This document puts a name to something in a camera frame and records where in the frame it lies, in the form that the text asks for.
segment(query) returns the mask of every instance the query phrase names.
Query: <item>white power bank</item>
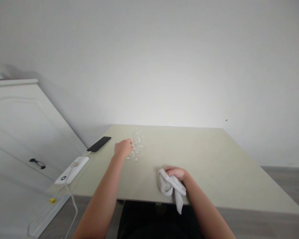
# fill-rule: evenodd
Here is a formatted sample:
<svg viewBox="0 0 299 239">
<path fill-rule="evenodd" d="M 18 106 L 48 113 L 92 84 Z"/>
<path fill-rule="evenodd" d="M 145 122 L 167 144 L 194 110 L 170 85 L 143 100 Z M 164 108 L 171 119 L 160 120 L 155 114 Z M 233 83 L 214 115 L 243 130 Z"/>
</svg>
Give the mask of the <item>white power bank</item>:
<svg viewBox="0 0 299 239">
<path fill-rule="evenodd" d="M 89 157 L 77 157 L 73 163 L 58 177 L 55 184 L 71 183 L 83 166 L 89 161 Z"/>
</svg>

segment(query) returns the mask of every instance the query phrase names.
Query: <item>yellow plug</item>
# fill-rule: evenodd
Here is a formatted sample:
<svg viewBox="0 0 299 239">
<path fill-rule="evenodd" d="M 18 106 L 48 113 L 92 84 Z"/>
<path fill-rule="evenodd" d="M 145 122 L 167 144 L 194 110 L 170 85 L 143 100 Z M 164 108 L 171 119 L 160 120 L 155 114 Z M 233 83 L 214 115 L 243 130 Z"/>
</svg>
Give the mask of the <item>yellow plug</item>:
<svg viewBox="0 0 299 239">
<path fill-rule="evenodd" d="M 56 199 L 55 199 L 55 198 L 51 198 L 51 199 L 49 200 L 49 202 L 50 202 L 51 204 L 55 204 Z"/>
</svg>

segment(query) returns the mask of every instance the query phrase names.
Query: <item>black handle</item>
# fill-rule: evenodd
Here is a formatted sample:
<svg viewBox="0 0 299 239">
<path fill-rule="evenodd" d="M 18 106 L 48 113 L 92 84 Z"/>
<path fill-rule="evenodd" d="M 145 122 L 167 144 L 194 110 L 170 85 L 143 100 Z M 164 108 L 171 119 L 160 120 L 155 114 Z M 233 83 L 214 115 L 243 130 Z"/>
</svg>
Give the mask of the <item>black handle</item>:
<svg viewBox="0 0 299 239">
<path fill-rule="evenodd" d="M 41 163 L 40 161 L 37 161 L 36 159 L 30 159 L 29 161 L 30 162 L 35 162 L 38 166 L 41 167 L 41 169 L 45 169 L 46 168 L 46 166 L 43 163 Z"/>
</svg>

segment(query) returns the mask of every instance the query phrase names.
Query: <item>floor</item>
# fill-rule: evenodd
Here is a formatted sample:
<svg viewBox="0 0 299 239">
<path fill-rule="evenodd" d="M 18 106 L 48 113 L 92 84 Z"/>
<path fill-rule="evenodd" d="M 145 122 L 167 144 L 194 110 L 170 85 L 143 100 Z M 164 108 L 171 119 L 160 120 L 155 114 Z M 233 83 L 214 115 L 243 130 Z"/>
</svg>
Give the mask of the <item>floor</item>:
<svg viewBox="0 0 299 239">
<path fill-rule="evenodd" d="M 273 180 L 299 205 L 299 171 L 284 168 L 263 167 Z M 90 198 L 76 197 L 78 216 L 68 238 L 77 227 Z M 116 238 L 123 206 L 116 204 L 106 238 Z M 281 213 L 256 212 L 218 208 L 237 239 L 299 239 L 299 216 Z M 63 206 L 40 239 L 61 239 L 72 222 L 74 208 L 71 199 Z"/>
</svg>

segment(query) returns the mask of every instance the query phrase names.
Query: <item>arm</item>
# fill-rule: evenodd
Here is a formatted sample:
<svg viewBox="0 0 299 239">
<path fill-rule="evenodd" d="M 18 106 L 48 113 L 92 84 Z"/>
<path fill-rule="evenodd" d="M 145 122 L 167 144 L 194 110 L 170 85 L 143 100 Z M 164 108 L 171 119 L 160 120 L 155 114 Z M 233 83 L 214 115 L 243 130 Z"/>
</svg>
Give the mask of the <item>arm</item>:
<svg viewBox="0 0 299 239">
<path fill-rule="evenodd" d="M 132 150 L 131 139 L 115 144 L 114 156 L 75 230 L 73 239 L 106 237 L 115 209 L 122 165 Z"/>
<path fill-rule="evenodd" d="M 235 238 L 221 214 L 186 170 L 167 167 L 165 171 L 168 176 L 175 175 L 185 185 L 190 203 L 204 237 L 208 239 Z"/>
</svg>

